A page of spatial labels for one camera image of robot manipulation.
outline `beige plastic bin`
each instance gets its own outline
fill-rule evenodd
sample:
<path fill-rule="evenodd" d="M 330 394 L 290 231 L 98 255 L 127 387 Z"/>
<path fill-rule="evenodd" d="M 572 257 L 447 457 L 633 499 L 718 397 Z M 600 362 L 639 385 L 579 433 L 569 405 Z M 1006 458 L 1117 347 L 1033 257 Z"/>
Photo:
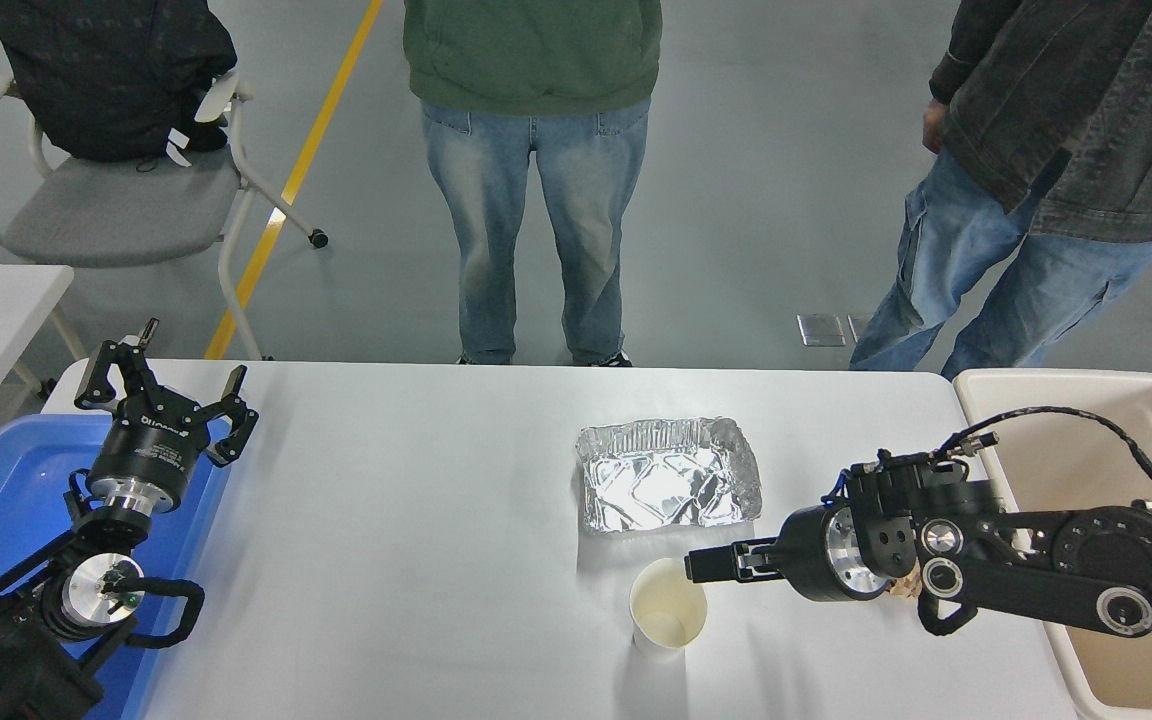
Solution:
<path fill-rule="evenodd" d="M 1107 370 L 968 370 L 954 387 L 969 420 L 1025 406 L 1069 406 L 1106 416 L 1152 460 L 1152 374 Z M 983 456 L 1020 510 L 1078 510 L 1152 500 L 1152 483 L 1123 441 L 1092 420 L 1029 415 L 994 427 Z M 1152 719 L 1152 634 L 1127 639 L 1046 624 L 1064 683 L 1084 717 Z"/>

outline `yellow floor line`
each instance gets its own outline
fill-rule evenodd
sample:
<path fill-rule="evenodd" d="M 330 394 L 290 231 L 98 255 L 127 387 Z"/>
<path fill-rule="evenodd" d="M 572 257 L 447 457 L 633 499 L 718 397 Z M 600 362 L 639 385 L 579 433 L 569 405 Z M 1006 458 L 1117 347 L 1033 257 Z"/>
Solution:
<path fill-rule="evenodd" d="M 353 36 L 353 41 L 349 44 L 349 50 L 346 52 L 344 59 L 340 60 L 338 76 L 332 81 L 328 96 L 326 96 L 323 106 L 319 108 L 319 118 L 314 120 L 314 127 L 310 128 L 310 136 L 306 137 L 305 145 L 301 147 L 301 156 L 296 159 L 296 165 L 291 167 L 291 175 L 287 179 L 287 184 L 283 185 L 285 200 L 296 202 L 297 192 L 301 191 L 301 184 L 305 182 L 305 175 L 310 172 L 310 165 L 314 162 L 314 156 L 319 152 L 323 136 L 328 131 L 328 126 L 332 124 L 332 115 L 335 114 L 340 96 L 344 93 L 344 86 L 349 82 L 349 76 L 351 76 L 353 68 L 357 63 L 358 54 L 362 53 L 362 46 L 364 46 L 367 36 L 371 33 L 371 26 L 376 23 L 376 14 L 380 13 L 380 6 L 384 5 L 384 1 L 371 0 L 367 14 L 362 17 L 362 23 L 358 24 L 358 31 Z M 238 304 L 242 306 L 247 306 L 247 302 L 252 296 L 252 290 L 256 290 L 256 282 L 259 281 L 260 274 L 265 272 L 265 264 L 270 263 L 270 255 L 274 251 L 278 234 L 283 230 L 283 220 L 282 210 L 274 209 L 273 213 L 270 213 L 270 221 L 265 223 L 265 232 L 260 235 L 260 242 L 256 243 L 256 250 L 252 251 L 251 260 L 247 262 L 243 276 L 238 280 Z M 228 310 L 225 310 L 223 318 L 220 318 L 220 324 L 215 327 L 214 336 L 211 336 L 211 343 L 207 346 L 204 357 L 207 361 L 221 359 L 233 339 L 234 318 L 233 314 L 229 314 Z"/>

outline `person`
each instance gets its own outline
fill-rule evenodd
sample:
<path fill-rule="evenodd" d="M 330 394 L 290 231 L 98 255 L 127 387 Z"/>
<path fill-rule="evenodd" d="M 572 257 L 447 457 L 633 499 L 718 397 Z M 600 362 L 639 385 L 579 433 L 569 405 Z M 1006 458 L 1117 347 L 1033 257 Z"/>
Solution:
<path fill-rule="evenodd" d="M 630 365 L 621 218 L 643 165 L 660 28 L 659 0 L 407 0 L 411 90 L 460 243 L 460 363 L 515 354 L 513 255 L 535 154 L 573 364 Z"/>
<path fill-rule="evenodd" d="M 1011 251 L 941 374 L 1041 365 L 1152 263 L 1152 0 L 963 0 L 931 90 L 937 160 L 850 366 L 914 369 Z"/>

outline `crumpled foil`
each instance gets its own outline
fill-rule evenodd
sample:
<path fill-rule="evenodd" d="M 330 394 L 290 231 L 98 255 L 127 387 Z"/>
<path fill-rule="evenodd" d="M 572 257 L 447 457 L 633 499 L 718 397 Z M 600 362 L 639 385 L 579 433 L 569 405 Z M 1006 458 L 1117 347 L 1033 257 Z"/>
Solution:
<path fill-rule="evenodd" d="M 728 418 L 584 429 L 576 455 L 589 532 L 729 525 L 763 511 L 758 462 Z"/>

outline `gray chair seat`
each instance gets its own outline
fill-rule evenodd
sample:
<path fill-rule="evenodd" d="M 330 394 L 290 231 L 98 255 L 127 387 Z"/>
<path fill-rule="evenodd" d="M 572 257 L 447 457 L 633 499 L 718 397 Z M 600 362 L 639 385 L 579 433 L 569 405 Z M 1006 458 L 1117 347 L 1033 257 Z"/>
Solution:
<path fill-rule="evenodd" d="M 123 268 L 202 252 L 220 241 L 238 191 L 228 150 L 92 162 L 70 158 L 20 210 L 3 247 L 35 263 Z"/>

